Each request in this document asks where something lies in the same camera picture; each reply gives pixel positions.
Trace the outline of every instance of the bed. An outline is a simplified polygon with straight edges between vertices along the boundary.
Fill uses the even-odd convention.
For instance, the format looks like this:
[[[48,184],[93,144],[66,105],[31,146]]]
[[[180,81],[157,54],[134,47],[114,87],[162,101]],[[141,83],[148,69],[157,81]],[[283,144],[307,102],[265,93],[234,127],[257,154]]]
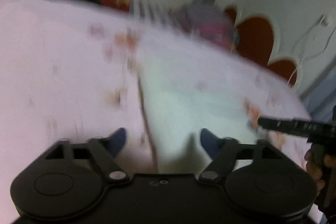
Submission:
[[[54,141],[120,127],[116,161],[128,173],[199,173],[210,162],[201,128],[267,138],[304,168],[305,139],[255,126],[261,114],[310,117],[286,81],[251,61],[80,1],[0,0],[0,9],[1,223],[17,217],[12,179]],[[321,218],[315,206],[311,216]]]

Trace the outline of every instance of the finger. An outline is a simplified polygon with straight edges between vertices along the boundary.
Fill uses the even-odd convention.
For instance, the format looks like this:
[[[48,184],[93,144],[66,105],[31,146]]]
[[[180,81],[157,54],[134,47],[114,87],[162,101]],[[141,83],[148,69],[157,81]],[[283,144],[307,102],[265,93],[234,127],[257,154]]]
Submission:
[[[312,160],[312,156],[313,156],[313,153],[310,150],[308,150],[307,153],[304,156],[304,159],[305,160]]]
[[[320,192],[324,188],[325,185],[326,185],[326,182],[324,180],[318,180],[316,182],[317,191]]]
[[[319,180],[322,177],[322,170],[312,160],[307,162],[306,169],[313,180]]]
[[[335,168],[336,167],[336,157],[335,156],[326,155],[324,157],[324,165],[326,167]]]

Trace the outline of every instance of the black plastic mount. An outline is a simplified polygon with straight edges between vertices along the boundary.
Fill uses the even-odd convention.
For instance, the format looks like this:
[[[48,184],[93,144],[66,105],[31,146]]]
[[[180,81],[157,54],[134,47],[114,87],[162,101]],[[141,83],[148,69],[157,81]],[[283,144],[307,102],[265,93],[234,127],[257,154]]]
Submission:
[[[16,224],[311,223],[310,176],[266,141],[239,144],[206,129],[201,144],[213,161],[198,179],[132,179],[109,152],[110,138],[55,143],[13,181]],[[237,160],[253,160],[233,172]]]

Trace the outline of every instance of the pink object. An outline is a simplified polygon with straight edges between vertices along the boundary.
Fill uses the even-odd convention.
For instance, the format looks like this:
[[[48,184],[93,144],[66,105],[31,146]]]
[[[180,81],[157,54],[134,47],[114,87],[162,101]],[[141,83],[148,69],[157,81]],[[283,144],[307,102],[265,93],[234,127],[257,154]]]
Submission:
[[[232,26],[201,24],[197,26],[197,31],[201,37],[214,42],[228,51],[230,51],[234,45],[232,41]]]

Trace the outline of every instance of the white cable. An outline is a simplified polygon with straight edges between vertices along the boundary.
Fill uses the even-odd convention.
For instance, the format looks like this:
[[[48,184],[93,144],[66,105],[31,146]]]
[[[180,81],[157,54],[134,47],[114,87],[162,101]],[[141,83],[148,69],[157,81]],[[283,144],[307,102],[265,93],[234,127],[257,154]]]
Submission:
[[[333,29],[333,31],[331,32],[331,34],[329,35],[329,37],[328,37],[328,39],[327,39],[327,43],[325,44],[325,47],[324,47],[324,49],[323,49],[321,52],[319,52],[318,54],[314,54],[314,55],[312,55],[312,56],[310,56],[310,57],[307,58],[309,49],[307,50],[307,54],[301,59],[301,61],[300,61],[299,64],[296,66],[295,70],[293,71],[292,75],[289,77],[289,80],[288,80],[288,82],[287,82],[287,85],[289,85],[289,83],[290,83],[292,77],[293,77],[294,74],[297,72],[297,70],[299,69],[299,66],[301,65],[301,63],[303,63],[303,61],[304,61],[305,59],[306,59],[306,61],[312,60],[313,58],[316,58],[316,57],[318,57],[319,55],[321,55],[322,53],[325,52],[325,50],[327,49],[327,47],[328,47],[328,45],[329,45],[329,43],[330,43],[331,37],[333,36],[333,34],[334,34],[335,31],[336,31],[336,26],[335,26],[335,28]],[[312,44],[313,44],[313,42],[314,42],[314,40],[315,40],[316,33],[315,33],[314,38],[313,38],[313,40],[312,40],[312,42],[311,42]]]
[[[318,54],[314,54],[314,55],[308,57],[308,58],[307,58],[308,60],[312,60],[313,58],[318,57],[319,55],[321,55],[322,53],[325,52],[325,50],[327,49],[327,47],[328,47],[328,45],[329,45],[329,42],[330,42],[330,40],[331,40],[331,37],[333,36],[333,34],[334,34],[335,31],[336,31],[336,26],[335,26],[334,30],[331,32],[331,34],[329,35],[329,37],[328,37],[328,39],[327,39],[327,43],[325,44],[324,49],[323,49],[321,52],[319,52]]]
[[[313,28],[310,28],[309,31],[306,32],[306,34],[309,34],[309,32],[312,31],[312,30],[313,30]],[[316,34],[317,34],[317,29],[316,29],[316,31],[315,31],[313,40],[311,41],[312,44],[313,44],[313,42],[314,42],[314,40],[315,40]],[[300,60],[299,64],[296,66],[295,70],[292,72],[292,74],[291,74],[291,76],[289,77],[289,80],[288,80],[288,82],[287,82],[287,85],[289,85],[289,83],[290,83],[292,77],[294,76],[294,74],[295,74],[295,73],[297,72],[297,70],[299,69],[299,66],[301,65],[301,63],[303,63],[303,61],[304,61],[305,58],[307,57],[308,52],[309,52],[309,49],[307,49],[307,54],[306,54],[304,57],[302,57],[302,59]]]
[[[289,77],[289,80],[287,82],[287,85],[289,85],[290,81],[292,80],[292,77],[294,76],[294,74],[297,72],[297,70],[299,69],[299,66],[301,65],[301,63],[305,60],[305,58],[302,58],[301,61],[299,62],[299,64],[296,66],[295,70],[293,70],[293,73],[291,75],[291,77]]]
[[[320,21],[315,22],[303,35],[300,36],[300,38],[297,40],[296,43],[294,43],[294,46],[292,47],[292,51],[296,49],[296,47],[300,44],[300,42],[305,38],[305,36],[309,36],[310,32],[315,28],[321,25],[324,17],[321,17]]]

